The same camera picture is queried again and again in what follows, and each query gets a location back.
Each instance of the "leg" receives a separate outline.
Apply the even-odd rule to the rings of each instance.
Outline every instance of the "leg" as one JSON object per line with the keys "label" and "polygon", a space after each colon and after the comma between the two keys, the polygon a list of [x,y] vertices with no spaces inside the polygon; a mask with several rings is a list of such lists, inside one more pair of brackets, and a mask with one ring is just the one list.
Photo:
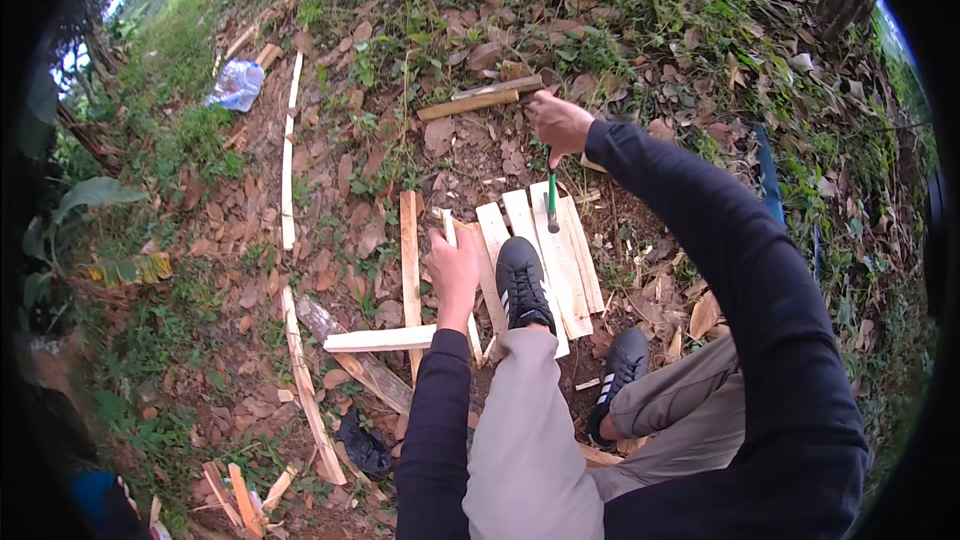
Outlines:
{"label": "leg", "polygon": [[557,338],[508,330],[473,436],[463,512],[474,540],[603,538],[603,502],[557,386]]}
{"label": "leg", "polygon": [[619,438],[659,432],[622,462],[590,470],[609,501],[642,486],[721,469],[743,443],[743,376],[730,336],[626,386],[605,428]]}

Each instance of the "hand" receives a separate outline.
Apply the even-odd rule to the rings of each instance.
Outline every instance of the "hand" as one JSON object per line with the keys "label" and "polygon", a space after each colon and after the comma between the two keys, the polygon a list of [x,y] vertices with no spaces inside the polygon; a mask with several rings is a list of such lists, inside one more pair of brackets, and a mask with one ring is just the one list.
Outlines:
{"label": "hand", "polygon": [[530,114],[536,137],[550,147],[550,168],[560,164],[560,158],[574,152],[583,152],[587,133],[594,124],[594,116],[572,102],[553,96],[547,90],[538,90],[530,102]]}
{"label": "hand", "polygon": [[480,283],[480,266],[474,235],[457,230],[457,246],[451,246],[434,228],[427,233],[430,254],[423,262],[433,279],[437,293],[437,329],[449,329],[467,335],[467,319],[474,310],[474,296]]}

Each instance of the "black long-sleeve shirt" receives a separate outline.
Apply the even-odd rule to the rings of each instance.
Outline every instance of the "black long-sleeve shirt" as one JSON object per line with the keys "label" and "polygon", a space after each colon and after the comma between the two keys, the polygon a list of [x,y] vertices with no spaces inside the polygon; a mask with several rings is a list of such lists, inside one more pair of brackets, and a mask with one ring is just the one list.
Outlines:
{"label": "black long-sleeve shirt", "polygon": [[[708,162],[628,124],[595,121],[586,156],[653,209],[710,284],[740,357],[746,435],[716,471],[606,503],[606,538],[838,538],[868,467],[863,422],[823,297],[759,199]],[[470,358],[438,330],[396,472],[400,539],[469,538]]]}

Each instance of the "sneaker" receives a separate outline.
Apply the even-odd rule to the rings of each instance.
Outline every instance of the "sneaker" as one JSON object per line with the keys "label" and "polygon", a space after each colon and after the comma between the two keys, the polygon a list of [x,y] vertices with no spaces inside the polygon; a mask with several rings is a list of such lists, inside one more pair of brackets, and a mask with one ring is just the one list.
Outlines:
{"label": "sneaker", "polygon": [[507,329],[539,323],[557,336],[553,313],[546,302],[544,268],[537,249],[525,237],[515,235],[500,247],[496,258],[496,291],[507,314]]}
{"label": "sneaker", "polygon": [[600,437],[600,422],[610,412],[610,403],[617,393],[630,382],[635,382],[647,372],[650,353],[647,336],[637,328],[621,331],[609,347],[604,368],[600,398],[586,417],[586,433],[590,439],[603,447],[614,446],[617,440]]}

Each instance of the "black sleeve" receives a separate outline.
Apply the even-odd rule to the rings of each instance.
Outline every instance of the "black sleeve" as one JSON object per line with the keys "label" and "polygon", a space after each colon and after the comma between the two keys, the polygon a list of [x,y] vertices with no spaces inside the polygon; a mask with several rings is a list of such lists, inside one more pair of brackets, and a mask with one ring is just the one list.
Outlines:
{"label": "black sleeve", "polygon": [[[777,481],[763,514],[776,519],[791,513],[790,519],[816,525],[828,521],[842,534],[856,517],[867,466],[863,422],[823,297],[786,231],[734,178],[636,126],[594,122],[586,157],[667,225],[713,290],[740,357],[743,446],[726,470],[675,482],[687,496],[708,492],[724,510],[742,499],[738,509],[745,514],[739,517],[745,517],[753,510],[748,495],[756,498]],[[657,492],[666,500],[671,486],[643,490],[650,491],[647,500]],[[693,492],[693,486],[699,489]],[[822,499],[810,496],[811,488]],[[629,499],[608,503],[607,525],[613,524],[612,511],[634,517],[635,507]],[[738,519],[736,513],[723,516]],[[755,523],[763,519],[751,516]],[[607,537],[615,537],[610,531]]]}
{"label": "black sleeve", "polygon": [[467,413],[471,400],[467,337],[437,330],[416,374],[410,423],[396,467],[398,540],[468,540]]}

